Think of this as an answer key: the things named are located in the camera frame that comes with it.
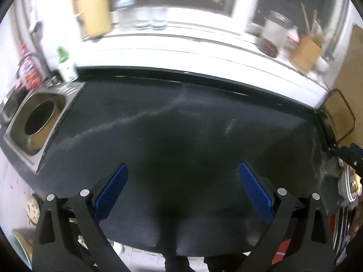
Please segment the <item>large wooden board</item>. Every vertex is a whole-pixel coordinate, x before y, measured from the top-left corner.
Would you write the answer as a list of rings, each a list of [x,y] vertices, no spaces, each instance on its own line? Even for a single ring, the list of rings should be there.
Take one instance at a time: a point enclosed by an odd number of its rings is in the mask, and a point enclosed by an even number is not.
[[[328,135],[339,146],[362,146],[362,28],[354,25],[345,60],[322,106]]]

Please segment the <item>bamboo utensil holder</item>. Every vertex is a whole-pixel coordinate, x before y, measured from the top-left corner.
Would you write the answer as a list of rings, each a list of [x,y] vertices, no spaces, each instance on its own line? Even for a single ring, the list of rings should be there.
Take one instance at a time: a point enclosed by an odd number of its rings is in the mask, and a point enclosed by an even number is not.
[[[290,53],[289,61],[300,74],[307,75],[322,53],[311,37],[303,36],[296,49]]]

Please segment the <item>steel sink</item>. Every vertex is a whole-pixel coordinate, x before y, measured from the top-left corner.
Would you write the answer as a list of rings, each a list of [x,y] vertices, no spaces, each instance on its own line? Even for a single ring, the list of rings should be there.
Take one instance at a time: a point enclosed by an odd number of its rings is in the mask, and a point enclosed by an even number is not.
[[[10,122],[4,141],[34,174],[57,125],[83,88],[83,82],[38,87],[24,98]]]

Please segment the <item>glass jar with beans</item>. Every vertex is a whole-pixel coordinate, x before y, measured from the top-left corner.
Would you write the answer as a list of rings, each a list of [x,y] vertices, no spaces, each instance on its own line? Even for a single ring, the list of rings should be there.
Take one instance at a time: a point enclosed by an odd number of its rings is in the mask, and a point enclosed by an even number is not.
[[[258,50],[271,58],[276,58],[284,45],[288,30],[293,25],[289,18],[271,10],[258,39]]]

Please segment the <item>green cap soap bottle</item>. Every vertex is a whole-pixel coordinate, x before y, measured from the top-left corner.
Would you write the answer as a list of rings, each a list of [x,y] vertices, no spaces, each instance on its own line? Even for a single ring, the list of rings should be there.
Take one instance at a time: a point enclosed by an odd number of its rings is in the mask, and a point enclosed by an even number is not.
[[[73,82],[78,79],[76,67],[69,57],[68,52],[63,47],[58,47],[59,55],[58,69],[64,82]]]

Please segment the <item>wooden cutting board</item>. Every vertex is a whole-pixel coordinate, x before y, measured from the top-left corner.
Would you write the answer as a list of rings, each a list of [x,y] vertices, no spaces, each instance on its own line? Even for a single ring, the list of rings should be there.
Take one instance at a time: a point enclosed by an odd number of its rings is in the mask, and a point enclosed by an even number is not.
[[[73,13],[85,29],[85,37],[94,39],[112,30],[110,0],[71,0]]]

